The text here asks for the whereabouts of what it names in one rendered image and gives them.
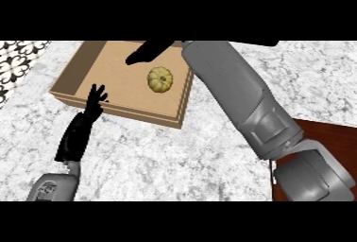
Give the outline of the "brown cardboard box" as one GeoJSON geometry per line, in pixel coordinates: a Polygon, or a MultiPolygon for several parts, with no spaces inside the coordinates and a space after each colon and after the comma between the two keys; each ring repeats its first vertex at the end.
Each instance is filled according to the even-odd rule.
{"type": "Polygon", "coordinates": [[[125,63],[140,41],[85,41],[61,71],[50,94],[69,106],[82,108],[89,88],[104,88],[103,112],[178,129],[182,125],[191,89],[191,70],[175,42],[150,62],[125,63]],[[147,85],[148,71],[163,67],[172,74],[166,92],[156,93],[147,85]]]}

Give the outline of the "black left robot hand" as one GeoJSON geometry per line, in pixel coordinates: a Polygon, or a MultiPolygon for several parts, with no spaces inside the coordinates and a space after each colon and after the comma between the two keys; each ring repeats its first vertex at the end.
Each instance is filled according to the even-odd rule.
{"type": "Polygon", "coordinates": [[[63,133],[54,156],[55,162],[81,161],[89,140],[91,125],[103,112],[100,102],[106,98],[104,86],[91,85],[85,109],[76,113],[63,133]]]}

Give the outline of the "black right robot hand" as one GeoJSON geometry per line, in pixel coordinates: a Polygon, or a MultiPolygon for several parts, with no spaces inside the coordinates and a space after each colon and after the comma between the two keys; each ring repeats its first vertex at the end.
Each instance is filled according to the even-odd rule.
{"type": "Polygon", "coordinates": [[[138,62],[153,61],[172,44],[174,41],[145,41],[126,57],[125,63],[132,65],[138,62]]]}

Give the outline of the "yellow squash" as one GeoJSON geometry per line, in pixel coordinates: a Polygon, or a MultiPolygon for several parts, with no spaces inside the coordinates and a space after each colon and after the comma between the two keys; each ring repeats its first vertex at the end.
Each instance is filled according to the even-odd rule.
{"type": "Polygon", "coordinates": [[[172,85],[172,74],[163,67],[154,67],[145,77],[147,86],[154,93],[165,93],[172,85]]]}

